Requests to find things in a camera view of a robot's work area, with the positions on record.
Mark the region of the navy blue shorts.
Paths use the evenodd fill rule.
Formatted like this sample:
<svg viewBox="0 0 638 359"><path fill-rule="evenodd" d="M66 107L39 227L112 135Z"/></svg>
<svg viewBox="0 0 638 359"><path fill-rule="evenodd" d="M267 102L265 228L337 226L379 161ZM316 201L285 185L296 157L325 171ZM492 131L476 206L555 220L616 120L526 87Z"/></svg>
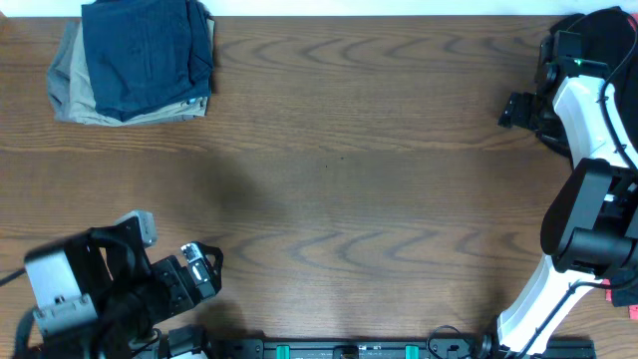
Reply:
<svg viewBox="0 0 638 359"><path fill-rule="evenodd" d="M196 0L95 1L82 7L98 114L125 122L211 95L209 13Z"/></svg>

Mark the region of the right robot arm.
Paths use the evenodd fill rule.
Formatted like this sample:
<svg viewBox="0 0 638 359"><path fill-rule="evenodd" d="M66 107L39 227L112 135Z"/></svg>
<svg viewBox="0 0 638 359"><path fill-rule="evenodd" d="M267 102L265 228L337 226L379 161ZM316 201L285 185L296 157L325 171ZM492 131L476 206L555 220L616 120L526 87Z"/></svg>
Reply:
<svg viewBox="0 0 638 359"><path fill-rule="evenodd" d="M482 353L538 358L552 332L592 288L622 290L637 268L637 152L619 116L615 71L584 56L581 35L557 31L540 44L532 93L513 93L498 123L520 127L571 159L572 173L544 216L543 256L497 318Z"/></svg>

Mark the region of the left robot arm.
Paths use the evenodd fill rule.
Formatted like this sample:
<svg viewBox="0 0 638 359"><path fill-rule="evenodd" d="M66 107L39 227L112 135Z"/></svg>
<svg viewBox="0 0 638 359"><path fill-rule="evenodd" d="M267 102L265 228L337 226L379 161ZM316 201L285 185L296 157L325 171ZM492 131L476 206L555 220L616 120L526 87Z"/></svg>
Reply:
<svg viewBox="0 0 638 359"><path fill-rule="evenodd" d="M198 241L150 262L152 234L130 218L43 245L24 259L35 306L16 329L16 358L208 358L203 328L160 323L222 287L223 253Z"/></svg>

